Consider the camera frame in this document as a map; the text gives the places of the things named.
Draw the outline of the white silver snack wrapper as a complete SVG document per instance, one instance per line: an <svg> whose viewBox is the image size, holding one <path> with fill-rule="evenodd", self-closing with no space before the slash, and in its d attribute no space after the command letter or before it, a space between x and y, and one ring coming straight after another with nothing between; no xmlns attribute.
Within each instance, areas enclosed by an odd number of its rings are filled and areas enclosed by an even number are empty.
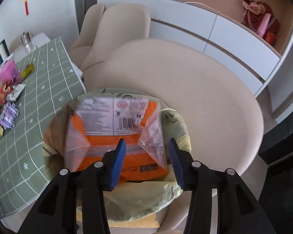
<svg viewBox="0 0 293 234"><path fill-rule="evenodd" d="M7 102L14 103L17 98L21 95L22 91L25 89L26 85L20 83L13 87L12 93L7 95Z"/></svg>

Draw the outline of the red plush gift decoration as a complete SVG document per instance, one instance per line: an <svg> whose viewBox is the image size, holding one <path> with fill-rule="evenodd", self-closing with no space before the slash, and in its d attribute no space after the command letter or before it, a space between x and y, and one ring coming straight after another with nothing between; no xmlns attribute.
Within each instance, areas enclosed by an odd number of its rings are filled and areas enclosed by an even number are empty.
<svg viewBox="0 0 293 234"><path fill-rule="evenodd" d="M245 11L241 22L270 45L273 45L280 30L280 22L271 7L265 2L257 0L243 0L242 6Z"/></svg>

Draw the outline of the red snack wrapper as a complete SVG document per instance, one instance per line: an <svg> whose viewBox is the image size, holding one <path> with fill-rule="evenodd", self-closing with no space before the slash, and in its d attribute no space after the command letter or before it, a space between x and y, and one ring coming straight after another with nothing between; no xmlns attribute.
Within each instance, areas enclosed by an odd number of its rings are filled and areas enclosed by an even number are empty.
<svg viewBox="0 0 293 234"><path fill-rule="evenodd" d="M4 81L0 87L0 105L7 102L7 96L13 92L11 81Z"/></svg>

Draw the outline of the orange snack bag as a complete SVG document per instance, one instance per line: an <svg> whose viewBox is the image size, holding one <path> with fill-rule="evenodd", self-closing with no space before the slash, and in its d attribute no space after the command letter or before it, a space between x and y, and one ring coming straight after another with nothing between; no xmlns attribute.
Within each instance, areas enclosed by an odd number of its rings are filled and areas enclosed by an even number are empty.
<svg viewBox="0 0 293 234"><path fill-rule="evenodd" d="M77 102L65 139L65 166L81 171L126 143L120 182L167 176L161 105L147 97L90 97Z"/></svg>

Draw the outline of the green checked tablecloth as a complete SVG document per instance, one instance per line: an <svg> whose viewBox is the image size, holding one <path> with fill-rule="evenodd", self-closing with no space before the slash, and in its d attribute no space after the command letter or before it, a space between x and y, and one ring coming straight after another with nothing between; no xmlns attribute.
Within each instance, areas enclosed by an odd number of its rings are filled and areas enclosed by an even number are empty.
<svg viewBox="0 0 293 234"><path fill-rule="evenodd" d="M15 127L0 137L0 218L36 200L50 178L43 156L43 134L53 116L71 99L85 93L60 37L16 63L33 63L25 89L17 98Z"/></svg>

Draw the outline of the near beige chair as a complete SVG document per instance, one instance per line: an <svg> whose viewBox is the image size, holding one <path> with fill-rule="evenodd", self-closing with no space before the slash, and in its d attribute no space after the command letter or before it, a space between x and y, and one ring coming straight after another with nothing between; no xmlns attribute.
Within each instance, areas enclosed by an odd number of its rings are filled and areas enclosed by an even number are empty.
<svg viewBox="0 0 293 234"><path fill-rule="evenodd" d="M264 134L261 108L247 86L217 61L157 39L128 42L83 74L87 91L115 88L145 93L183 117L189 152L211 170L240 176L256 157ZM188 217L192 193L170 207L158 233L175 233Z"/></svg>

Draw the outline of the pink storage box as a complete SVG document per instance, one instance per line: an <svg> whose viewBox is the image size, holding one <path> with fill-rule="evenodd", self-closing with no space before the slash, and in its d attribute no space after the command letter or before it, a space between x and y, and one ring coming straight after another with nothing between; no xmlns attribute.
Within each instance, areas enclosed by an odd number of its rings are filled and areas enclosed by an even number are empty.
<svg viewBox="0 0 293 234"><path fill-rule="evenodd" d="M8 60L3 63L0 67L0 81L2 83L6 81L13 81L14 79L18 79L20 77L19 70L15 64L15 61Z"/></svg>

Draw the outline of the purple snack wrapper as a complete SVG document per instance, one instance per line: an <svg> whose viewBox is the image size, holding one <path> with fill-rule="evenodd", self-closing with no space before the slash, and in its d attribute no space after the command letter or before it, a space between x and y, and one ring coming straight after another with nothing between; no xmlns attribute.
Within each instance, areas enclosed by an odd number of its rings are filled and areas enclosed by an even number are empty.
<svg viewBox="0 0 293 234"><path fill-rule="evenodd" d="M15 103L6 103L0 115L0 125L4 130L13 129L15 127L15 120L19 116L19 110Z"/></svg>

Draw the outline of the metal kettle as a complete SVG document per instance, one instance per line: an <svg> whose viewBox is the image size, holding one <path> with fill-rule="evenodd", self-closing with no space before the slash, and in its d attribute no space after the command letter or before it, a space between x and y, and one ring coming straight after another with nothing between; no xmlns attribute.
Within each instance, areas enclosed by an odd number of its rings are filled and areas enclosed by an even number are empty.
<svg viewBox="0 0 293 234"><path fill-rule="evenodd" d="M23 32L21 35L21 43L26 53L32 52L34 46L29 32Z"/></svg>

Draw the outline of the far beige chair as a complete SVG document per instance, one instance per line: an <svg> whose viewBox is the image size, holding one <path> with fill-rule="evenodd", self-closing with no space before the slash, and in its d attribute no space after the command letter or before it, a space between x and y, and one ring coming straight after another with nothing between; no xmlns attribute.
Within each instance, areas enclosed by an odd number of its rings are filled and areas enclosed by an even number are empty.
<svg viewBox="0 0 293 234"><path fill-rule="evenodd" d="M105 5L99 3L92 5L85 14L80 34L68 52L71 61L78 67L81 66L92 48L104 11Z"/></svg>

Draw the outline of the yellow snack wrapper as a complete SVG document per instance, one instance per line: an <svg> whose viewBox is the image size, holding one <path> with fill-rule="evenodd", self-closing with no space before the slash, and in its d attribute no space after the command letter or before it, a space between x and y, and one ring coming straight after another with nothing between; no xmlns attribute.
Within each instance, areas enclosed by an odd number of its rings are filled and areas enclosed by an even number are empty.
<svg viewBox="0 0 293 234"><path fill-rule="evenodd" d="M27 66L24 68L24 70L22 70L20 78L21 78L21 79L25 79L25 78L27 78L28 75L34 71L34 68L35 68L35 66L34 66L33 63L30 63L29 65L27 65Z"/></svg>

